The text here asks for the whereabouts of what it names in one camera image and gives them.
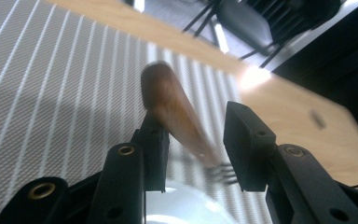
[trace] wooden fork handle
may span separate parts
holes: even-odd
[[[179,80],[167,64],[146,67],[141,87],[145,108],[176,140],[204,166],[215,167],[221,163]]]

